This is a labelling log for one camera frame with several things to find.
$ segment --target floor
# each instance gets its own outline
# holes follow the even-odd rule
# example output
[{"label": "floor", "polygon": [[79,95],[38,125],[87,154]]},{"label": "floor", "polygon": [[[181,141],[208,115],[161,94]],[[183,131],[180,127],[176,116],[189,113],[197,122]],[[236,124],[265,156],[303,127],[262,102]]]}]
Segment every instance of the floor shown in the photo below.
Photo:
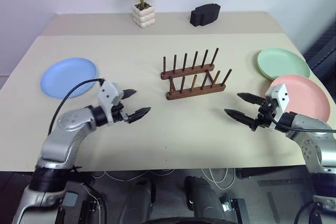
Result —
[{"label": "floor", "polygon": [[[224,169],[212,169],[216,180],[221,180]],[[156,170],[156,174],[164,175],[169,171]],[[142,171],[109,172],[119,179],[129,179],[142,174]],[[169,175],[159,176],[147,172],[143,177],[152,179],[156,184],[157,195],[153,206],[152,219],[176,216],[193,216],[186,206],[183,191],[184,178],[188,175],[202,176],[200,169],[175,170]],[[106,199],[108,206],[108,223],[117,223],[124,201],[132,185],[140,178],[130,182],[116,181],[107,175],[97,178],[94,188]],[[229,169],[226,179],[220,183],[226,187],[233,179],[233,169]],[[30,176],[18,173],[0,173],[0,220],[10,223],[18,205],[24,187],[29,183]],[[219,190],[214,183],[218,197],[245,199],[251,224],[258,223],[293,223],[295,215],[305,202],[312,198],[309,175],[304,166],[283,170],[268,175],[255,176],[248,179],[236,178],[228,190]],[[88,197],[79,184],[68,183],[67,189],[79,193],[74,207],[66,207],[65,223],[78,223],[81,202]],[[309,209],[303,212],[299,223],[307,223]],[[234,212],[228,215],[229,220],[236,221]],[[92,216],[91,223],[98,222],[98,211]]]}]

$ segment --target blue plate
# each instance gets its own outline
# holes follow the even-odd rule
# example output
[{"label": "blue plate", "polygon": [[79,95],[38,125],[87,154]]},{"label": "blue plate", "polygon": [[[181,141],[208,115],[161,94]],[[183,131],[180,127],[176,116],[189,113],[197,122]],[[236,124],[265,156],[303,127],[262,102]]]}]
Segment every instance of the blue plate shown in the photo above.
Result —
[{"label": "blue plate", "polygon": [[[63,99],[67,93],[82,81],[97,78],[98,71],[92,61],[83,58],[69,58],[52,65],[42,76],[40,87],[44,94]],[[71,95],[77,97],[92,88],[94,82],[86,83]]]}]

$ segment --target plate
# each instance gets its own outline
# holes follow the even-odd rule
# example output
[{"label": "plate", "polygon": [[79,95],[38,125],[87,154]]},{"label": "plate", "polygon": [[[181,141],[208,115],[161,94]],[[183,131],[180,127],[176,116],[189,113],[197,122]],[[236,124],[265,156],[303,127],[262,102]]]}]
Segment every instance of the plate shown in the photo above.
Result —
[{"label": "plate", "polygon": [[289,103],[286,112],[295,112],[327,122],[330,104],[323,90],[313,81],[296,74],[287,74],[274,80],[271,86],[284,83]]},{"label": "plate", "polygon": [[309,77],[307,63],[298,55],[281,48],[267,48],[258,54],[258,68],[268,79],[274,80],[285,74]]},{"label": "plate", "polygon": [[[69,58],[52,65],[43,74],[41,90],[49,97],[63,99],[77,84],[97,78],[95,64],[84,58]],[[86,83],[76,89],[69,97],[77,97],[92,88],[94,82]]]}]

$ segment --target table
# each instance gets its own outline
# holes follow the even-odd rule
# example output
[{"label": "table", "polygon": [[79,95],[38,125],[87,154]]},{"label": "table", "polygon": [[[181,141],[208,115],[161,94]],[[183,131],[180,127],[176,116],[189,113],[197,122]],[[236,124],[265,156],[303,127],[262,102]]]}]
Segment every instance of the table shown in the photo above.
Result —
[{"label": "table", "polygon": [[[62,17],[56,18],[56,22],[60,22],[59,19]],[[214,24],[213,31],[208,31],[208,34],[191,34],[190,30],[194,27],[188,27],[189,32],[182,34],[179,30],[177,35],[170,35],[170,32],[158,35],[160,31],[154,29],[151,35],[141,29],[137,32],[144,31],[141,35],[127,35],[126,32],[121,32],[123,35],[98,35],[97,30],[79,31],[80,26],[71,28],[69,23],[65,35],[61,35],[60,31],[51,29],[60,25],[51,23],[44,35],[34,41],[0,91],[0,114],[3,116],[0,124],[0,170],[34,170],[51,117],[60,102],[40,91],[39,80],[49,66],[69,57],[90,59],[97,65],[102,77],[116,82],[122,89],[136,89],[137,94],[123,102],[126,113],[145,106],[152,107],[143,119],[133,124],[120,122],[111,127],[101,127],[89,135],[81,145],[76,162],[76,165],[83,166],[83,170],[304,164],[299,146],[283,133],[262,128],[252,132],[224,112],[225,108],[229,108],[243,111],[247,116],[256,116],[258,107],[244,102],[236,93],[262,95],[270,85],[256,66],[256,56],[262,49],[280,47],[300,55],[299,51],[276,26],[266,33],[263,29],[255,33],[252,30],[241,33],[239,30],[246,30],[246,27],[233,26],[229,29],[231,32],[225,33],[225,28],[216,30]],[[187,66],[190,66],[195,50],[201,56],[205,49],[209,49],[212,56],[216,47],[219,47],[219,52],[214,71],[222,71],[219,80],[229,68],[233,69],[226,82],[226,90],[187,99],[166,100],[169,82],[160,79],[163,56],[167,58],[169,69],[172,68],[174,54],[177,54],[177,65],[182,66],[184,53],[187,52]],[[335,128],[335,104],[313,73],[310,79],[327,94],[331,104],[328,123]],[[192,76],[186,78],[185,87],[189,87],[191,82]],[[201,82],[202,78],[199,78],[196,85],[201,85]],[[60,113],[97,105],[98,90],[96,84],[84,95],[69,99]]]}]

